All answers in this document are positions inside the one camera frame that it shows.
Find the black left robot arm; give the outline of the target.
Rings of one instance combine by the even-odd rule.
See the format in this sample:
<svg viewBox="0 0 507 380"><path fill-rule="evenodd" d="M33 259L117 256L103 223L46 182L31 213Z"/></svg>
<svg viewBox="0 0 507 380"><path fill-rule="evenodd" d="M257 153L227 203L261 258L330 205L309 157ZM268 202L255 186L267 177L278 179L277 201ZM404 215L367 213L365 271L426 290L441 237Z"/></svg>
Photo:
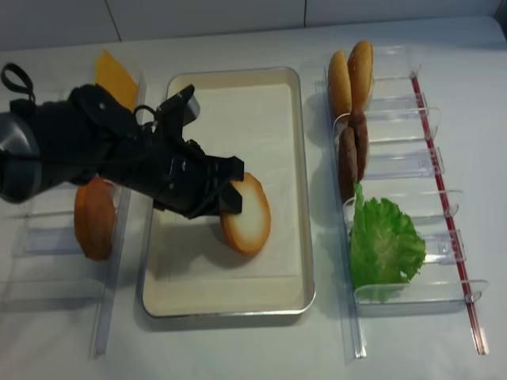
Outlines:
<svg viewBox="0 0 507 380"><path fill-rule="evenodd" d="M192 85L152 110L150 123L100 85L74 88L64 101L37 104L28 74L14 63L2 84L18 94L1 115L1 197L23 203L62 183L102 177L187 219L237 215L244 178L236 157L207 155L182 132L200 113Z"/></svg>

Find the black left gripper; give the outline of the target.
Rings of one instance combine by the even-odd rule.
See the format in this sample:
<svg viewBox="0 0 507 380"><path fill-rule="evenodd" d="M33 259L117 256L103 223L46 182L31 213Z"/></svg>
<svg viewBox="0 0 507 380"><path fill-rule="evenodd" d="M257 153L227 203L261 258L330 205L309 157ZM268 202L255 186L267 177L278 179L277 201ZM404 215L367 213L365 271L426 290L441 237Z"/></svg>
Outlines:
<svg viewBox="0 0 507 380"><path fill-rule="evenodd" d="M244 162L235 156L210 156L192 143L159 140L132 169L130 188L152 198L162 210L187 219L242 212L242 195L233 185L218 194L220 181L244 179Z"/></svg>

